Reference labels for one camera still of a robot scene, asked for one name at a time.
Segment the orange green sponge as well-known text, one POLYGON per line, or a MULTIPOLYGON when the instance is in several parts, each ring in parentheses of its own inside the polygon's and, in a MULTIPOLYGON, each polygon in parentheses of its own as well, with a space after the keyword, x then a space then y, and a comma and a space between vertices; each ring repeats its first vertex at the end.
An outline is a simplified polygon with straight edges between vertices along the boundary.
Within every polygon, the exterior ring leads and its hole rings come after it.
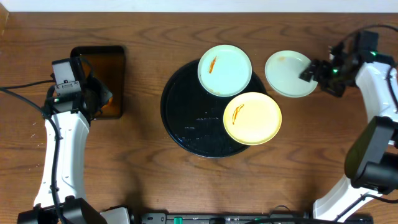
POLYGON ((113 100, 113 94, 111 92, 105 94, 102 108, 108 107, 112 103, 112 100, 113 100))

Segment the green plate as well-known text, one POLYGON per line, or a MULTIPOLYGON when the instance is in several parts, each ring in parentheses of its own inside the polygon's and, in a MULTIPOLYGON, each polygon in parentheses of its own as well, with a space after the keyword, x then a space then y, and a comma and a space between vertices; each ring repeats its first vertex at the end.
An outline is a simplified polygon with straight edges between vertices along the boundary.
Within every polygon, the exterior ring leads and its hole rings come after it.
POLYGON ((203 54, 198 63, 197 75, 208 93, 230 97, 247 87, 252 76, 252 64, 240 48, 217 45, 203 54))
POLYGON ((311 60, 301 53, 282 50, 272 54, 265 64, 265 76, 271 88, 290 98, 301 98, 311 94, 317 82, 306 82, 299 75, 310 65, 311 60))

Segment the yellow plate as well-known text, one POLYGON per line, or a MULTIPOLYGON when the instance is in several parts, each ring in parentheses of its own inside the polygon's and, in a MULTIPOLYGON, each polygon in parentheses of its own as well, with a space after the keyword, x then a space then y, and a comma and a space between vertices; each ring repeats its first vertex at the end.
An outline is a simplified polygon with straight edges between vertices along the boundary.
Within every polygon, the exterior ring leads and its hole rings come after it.
POLYGON ((233 98, 223 113, 228 135, 244 145, 259 145, 270 141, 282 124, 278 104, 268 95, 243 93, 233 98))

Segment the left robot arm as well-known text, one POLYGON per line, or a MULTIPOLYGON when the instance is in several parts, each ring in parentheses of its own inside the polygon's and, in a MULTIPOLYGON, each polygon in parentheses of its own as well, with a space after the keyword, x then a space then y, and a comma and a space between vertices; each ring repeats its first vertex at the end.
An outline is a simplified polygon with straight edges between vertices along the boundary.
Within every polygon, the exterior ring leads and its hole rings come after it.
POLYGON ((32 210, 21 212, 18 223, 131 223, 127 207, 97 212, 87 201, 84 155, 90 123, 113 94, 84 65, 71 57, 52 63, 55 84, 41 112, 45 118, 47 149, 44 173, 32 210))

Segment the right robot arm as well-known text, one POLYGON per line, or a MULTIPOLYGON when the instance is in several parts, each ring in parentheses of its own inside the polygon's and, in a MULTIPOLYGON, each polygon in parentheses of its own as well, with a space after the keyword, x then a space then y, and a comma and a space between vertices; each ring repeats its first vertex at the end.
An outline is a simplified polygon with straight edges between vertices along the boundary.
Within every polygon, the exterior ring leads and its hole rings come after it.
POLYGON ((312 60, 299 75, 324 92, 341 97, 346 87, 362 94, 368 124, 349 149, 344 176, 313 204, 312 222, 344 223, 371 200, 395 204, 397 190, 397 62, 378 51, 374 26, 362 27, 330 48, 329 60, 312 60))

